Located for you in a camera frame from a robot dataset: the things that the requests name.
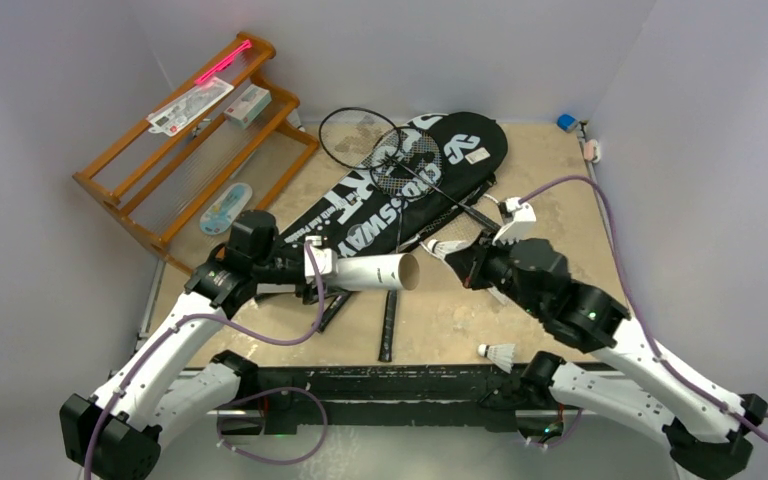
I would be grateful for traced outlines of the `white shuttlecock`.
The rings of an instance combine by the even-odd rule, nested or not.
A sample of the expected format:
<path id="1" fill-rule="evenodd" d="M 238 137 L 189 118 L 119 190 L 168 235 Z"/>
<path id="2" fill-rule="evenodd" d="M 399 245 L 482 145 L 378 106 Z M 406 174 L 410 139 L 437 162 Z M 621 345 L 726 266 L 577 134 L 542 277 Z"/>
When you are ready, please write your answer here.
<path id="1" fill-rule="evenodd" d="M 503 372 L 510 374 L 513 369 L 515 357 L 515 344 L 479 344 L 477 353 L 480 357 L 489 360 Z"/>
<path id="2" fill-rule="evenodd" d="M 467 240 L 439 240 L 429 239 L 421 243 L 422 248 L 429 254 L 443 260 L 446 256 L 465 250 L 471 246 Z"/>

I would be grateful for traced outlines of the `white shuttlecock tube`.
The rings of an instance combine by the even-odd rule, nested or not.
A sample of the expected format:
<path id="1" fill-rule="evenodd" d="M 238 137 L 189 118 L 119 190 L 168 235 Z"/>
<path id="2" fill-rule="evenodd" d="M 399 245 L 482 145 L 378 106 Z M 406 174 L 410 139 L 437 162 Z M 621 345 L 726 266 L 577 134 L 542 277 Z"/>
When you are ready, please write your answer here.
<path id="1" fill-rule="evenodd" d="M 409 253 L 342 258 L 337 266 L 328 285 L 348 291 L 411 291 L 420 281 L 419 262 Z"/>

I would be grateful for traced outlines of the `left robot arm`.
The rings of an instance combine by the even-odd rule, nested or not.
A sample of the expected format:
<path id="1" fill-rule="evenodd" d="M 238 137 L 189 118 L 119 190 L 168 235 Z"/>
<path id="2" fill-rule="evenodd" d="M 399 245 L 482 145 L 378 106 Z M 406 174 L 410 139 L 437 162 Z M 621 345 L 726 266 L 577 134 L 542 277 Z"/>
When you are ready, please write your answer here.
<path id="1" fill-rule="evenodd" d="M 224 327 L 273 346 L 310 339 L 315 326 L 299 337 L 277 339 L 233 318 L 263 286 L 324 295 L 337 260 L 322 236 L 290 245 L 280 238 L 272 214 L 240 214 L 228 240 L 193 271 L 160 327 L 127 363 L 91 395 L 74 394 L 64 402 L 59 418 L 67 457 L 86 479 L 144 479 L 163 450 L 208 411 L 264 406 L 271 396 L 297 393 L 294 386 L 263 387 L 258 366 L 230 351 L 217 354 L 190 380 L 177 380 Z"/>

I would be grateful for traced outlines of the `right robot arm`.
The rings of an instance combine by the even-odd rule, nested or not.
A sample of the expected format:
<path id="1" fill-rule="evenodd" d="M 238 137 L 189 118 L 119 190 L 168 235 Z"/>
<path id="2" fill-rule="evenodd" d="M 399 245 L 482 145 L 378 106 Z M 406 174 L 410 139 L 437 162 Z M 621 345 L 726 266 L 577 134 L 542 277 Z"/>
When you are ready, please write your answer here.
<path id="1" fill-rule="evenodd" d="M 432 240 L 429 251 L 471 290 L 495 289 L 560 343 L 624 375 L 600 376 L 540 351 L 521 381 L 536 407 L 552 400 L 590 410 L 652 439 L 685 471 L 730 479 L 753 453 L 748 437 L 766 416 L 756 394 L 736 394 L 708 380 L 668 349 L 648 340 L 642 323 L 604 290 L 572 278 L 567 258 L 546 239 L 495 245 Z"/>

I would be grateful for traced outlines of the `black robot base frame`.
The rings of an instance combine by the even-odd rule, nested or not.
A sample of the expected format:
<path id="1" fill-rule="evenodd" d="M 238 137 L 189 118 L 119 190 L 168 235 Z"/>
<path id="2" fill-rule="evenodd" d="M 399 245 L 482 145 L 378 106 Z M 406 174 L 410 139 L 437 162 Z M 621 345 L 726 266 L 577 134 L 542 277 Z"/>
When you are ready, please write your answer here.
<path id="1" fill-rule="evenodd" d="M 170 442 L 213 410 L 258 409 L 269 434 L 300 425 L 483 427 L 512 432 L 519 411 L 558 411 L 571 402 L 549 394 L 549 354 L 507 374 L 489 365 L 267 367 L 223 351 L 198 375 L 169 390 L 139 427 L 134 415 L 110 414 L 106 442 Z"/>

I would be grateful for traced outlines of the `white shuttlecock front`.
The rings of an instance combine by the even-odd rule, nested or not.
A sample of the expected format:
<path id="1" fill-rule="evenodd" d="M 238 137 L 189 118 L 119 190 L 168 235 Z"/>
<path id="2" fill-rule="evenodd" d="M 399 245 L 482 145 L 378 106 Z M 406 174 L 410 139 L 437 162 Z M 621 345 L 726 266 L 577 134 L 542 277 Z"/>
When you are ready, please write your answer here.
<path id="1" fill-rule="evenodd" d="M 515 357 L 515 344 L 479 344 L 477 353 L 480 357 L 489 360 L 503 372 L 510 374 L 513 369 Z"/>

